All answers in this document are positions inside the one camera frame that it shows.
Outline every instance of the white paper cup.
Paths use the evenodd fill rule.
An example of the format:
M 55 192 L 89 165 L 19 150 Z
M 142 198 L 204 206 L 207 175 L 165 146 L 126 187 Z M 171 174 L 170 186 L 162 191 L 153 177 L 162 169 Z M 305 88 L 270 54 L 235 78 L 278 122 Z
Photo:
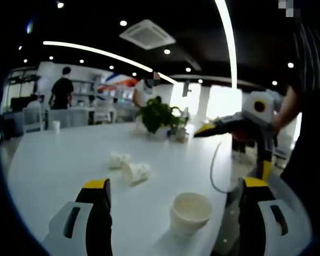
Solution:
M 131 156 L 129 154 L 118 154 L 116 152 L 110 153 L 109 167 L 111 169 L 121 169 L 130 162 Z
M 127 164 L 123 168 L 123 176 L 129 184 L 146 180 L 150 175 L 149 164 Z
M 60 132 L 60 121 L 53 121 L 53 130 L 55 132 L 55 134 L 59 134 Z
M 177 235 L 192 235 L 207 223 L 211 213 L 212 205 L 205 196 L 179 194 L 170 210 L 171 229 Z

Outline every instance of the ceiling air conditioner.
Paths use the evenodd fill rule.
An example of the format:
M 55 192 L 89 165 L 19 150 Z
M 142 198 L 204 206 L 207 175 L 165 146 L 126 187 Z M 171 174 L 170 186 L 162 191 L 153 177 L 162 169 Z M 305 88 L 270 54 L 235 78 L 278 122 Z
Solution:
M 175 43 L 173 37 L 150 20 L 142 20 L 132 25 L 120 34 L 120 38 L 136 44 L 145 50 Z

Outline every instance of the white table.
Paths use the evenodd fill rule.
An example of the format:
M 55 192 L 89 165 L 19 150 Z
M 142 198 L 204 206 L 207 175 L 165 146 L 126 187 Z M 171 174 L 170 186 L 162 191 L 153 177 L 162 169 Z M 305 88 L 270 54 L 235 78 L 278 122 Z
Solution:
M 135 135 L 135 124 L 110 124 L 25 134 L 12 160 L 9 189 L 24 222 L 42 241 L 51 218 L 74 201 L 83 184 L 109 177 L 111 181 L 111 245 L 114 256 L 210 255 L 220 228 L 226 196 L 209 180 L 215 161 L 215 183 L 227 189 L 231 173 L 231 137 L 190 138 L 186 144 L 153 141 Z M 119 171 L 106 168 L 111 151 L 130 153 L 135 162 L 149 163 L 148 181 L 129 187 Z M 213 214 L 194 236 L 175 237 L 169 211 L 182 192 L 207 196 Z

